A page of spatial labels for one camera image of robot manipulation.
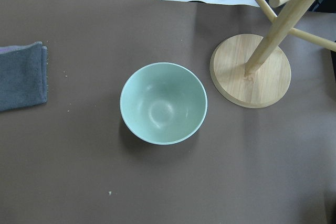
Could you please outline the wooden cup stand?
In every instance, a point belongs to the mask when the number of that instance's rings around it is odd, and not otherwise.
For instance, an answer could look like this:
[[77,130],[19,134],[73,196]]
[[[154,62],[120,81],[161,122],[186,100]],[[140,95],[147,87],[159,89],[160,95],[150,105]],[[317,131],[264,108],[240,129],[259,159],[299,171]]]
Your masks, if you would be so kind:
[[287,92],[291,68],[279,44],[288,34],[335,50],[335,42],[295,28],[315,0],[255,0],[271,21],[264,37],[232,36],[220,43],[210,61],[211,79],[229,101],[246,108],[265,108]]

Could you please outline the green ceramic bowl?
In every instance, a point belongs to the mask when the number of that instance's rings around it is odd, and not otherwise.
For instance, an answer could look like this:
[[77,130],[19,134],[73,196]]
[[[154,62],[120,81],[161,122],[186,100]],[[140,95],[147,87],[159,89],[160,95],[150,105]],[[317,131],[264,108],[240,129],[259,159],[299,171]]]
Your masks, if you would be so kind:
[[138,138],[170,145],[191,137],[202,125],[208,108],[199,78],[187,68],[157,62],[137,70],[120,95],[120,112]]

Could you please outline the grey folded cloth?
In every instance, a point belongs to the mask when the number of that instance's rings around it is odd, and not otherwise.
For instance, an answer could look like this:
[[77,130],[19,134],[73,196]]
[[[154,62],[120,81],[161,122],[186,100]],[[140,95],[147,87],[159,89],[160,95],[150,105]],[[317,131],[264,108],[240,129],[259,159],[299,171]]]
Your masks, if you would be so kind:
[[1,47],[1,111],[47,102],[47,57],[41,41]]

